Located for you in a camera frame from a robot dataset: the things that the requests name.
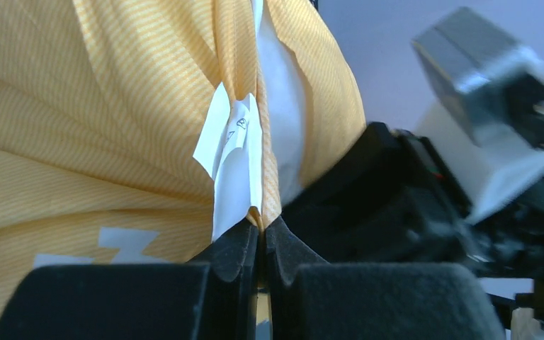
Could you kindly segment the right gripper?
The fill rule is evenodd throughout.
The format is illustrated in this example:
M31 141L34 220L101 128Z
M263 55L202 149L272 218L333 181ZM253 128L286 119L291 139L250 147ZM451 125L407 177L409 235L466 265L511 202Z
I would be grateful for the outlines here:
M371 123L283 210L328 261L449 261L533 292L544 328L544 81L537 54L468 7L413 39L436 95L413 130Z

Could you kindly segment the yellow and blue pillowcase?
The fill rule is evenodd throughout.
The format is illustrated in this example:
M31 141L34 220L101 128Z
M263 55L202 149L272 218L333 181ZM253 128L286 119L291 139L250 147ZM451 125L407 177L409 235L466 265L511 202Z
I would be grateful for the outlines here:
M234 1L0 1L0 314L46 264L185 261L209 245L213 180L193 158L232 76ZM366 126L308 1L265 1L305 90L302 189Z

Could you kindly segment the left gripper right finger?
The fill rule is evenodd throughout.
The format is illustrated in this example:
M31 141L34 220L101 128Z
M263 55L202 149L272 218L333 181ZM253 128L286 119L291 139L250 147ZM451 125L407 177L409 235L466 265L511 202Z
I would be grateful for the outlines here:
M328 263L277 219L266 229L274 339L503 339L455 263Z

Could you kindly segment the white pillow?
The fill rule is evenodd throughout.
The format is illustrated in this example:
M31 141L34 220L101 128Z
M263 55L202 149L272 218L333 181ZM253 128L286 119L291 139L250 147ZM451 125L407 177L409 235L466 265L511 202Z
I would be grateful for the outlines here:
M193 153L214 183L213 239L302 192L305 90L296 63L265 1L234 1L230 14L231 74L257 77L246 91L235 79L219 83Z

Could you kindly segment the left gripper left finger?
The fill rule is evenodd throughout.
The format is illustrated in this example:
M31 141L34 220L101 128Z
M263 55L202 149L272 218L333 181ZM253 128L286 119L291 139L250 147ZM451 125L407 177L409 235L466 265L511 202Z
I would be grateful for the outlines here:
M34 269L0 339L253 339L258 238L243 221L187 263Z

